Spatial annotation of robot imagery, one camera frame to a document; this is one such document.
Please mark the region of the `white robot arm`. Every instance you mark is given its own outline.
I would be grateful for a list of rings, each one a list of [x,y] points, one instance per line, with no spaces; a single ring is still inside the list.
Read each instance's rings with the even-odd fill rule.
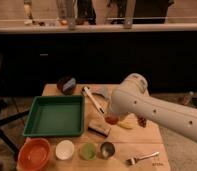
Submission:
[[[138,73],[112,91],[109,113],[120,118],[133,113],[197,142],[197,109],[151,97],[147,80]]]

